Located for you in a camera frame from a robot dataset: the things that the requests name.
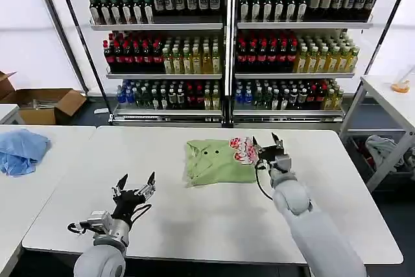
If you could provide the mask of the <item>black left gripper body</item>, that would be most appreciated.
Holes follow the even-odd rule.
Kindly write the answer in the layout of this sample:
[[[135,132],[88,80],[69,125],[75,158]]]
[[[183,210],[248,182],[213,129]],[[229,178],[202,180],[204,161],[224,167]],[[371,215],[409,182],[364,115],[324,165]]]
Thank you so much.
[[[113,201],[115,209],[112,218],[122,220],[126,224],[132,224],[134,210],[145,202],[145,196],[139,193],[135,194],[134,190],[121,191],[119,195],[113,196]]]

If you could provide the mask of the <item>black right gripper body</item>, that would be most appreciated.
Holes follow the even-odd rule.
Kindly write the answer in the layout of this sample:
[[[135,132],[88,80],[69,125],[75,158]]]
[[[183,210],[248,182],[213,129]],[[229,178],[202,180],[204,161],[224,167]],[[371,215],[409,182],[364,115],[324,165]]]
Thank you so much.
[[[257,150],[257,155],[260,160],[266,161],[267,163],[282,161],[287,158],[287,153],[282,145],[260,147]]]

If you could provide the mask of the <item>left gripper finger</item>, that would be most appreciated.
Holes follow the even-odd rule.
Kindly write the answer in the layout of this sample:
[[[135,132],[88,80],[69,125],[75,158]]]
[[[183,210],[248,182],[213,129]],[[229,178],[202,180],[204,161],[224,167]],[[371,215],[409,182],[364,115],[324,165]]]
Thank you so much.
[[[136,191],[136,194],[148,200],[151,196],[153,196],[154,192],[156,191],[156,179],[155,179],[155,172],[153,171],[149,176],[147,183],[139,188]]]
[[[128,179],[128,174],[125,174],[114,187],[112,187],[113,197],[120,197],[124,191],[126,181]]]

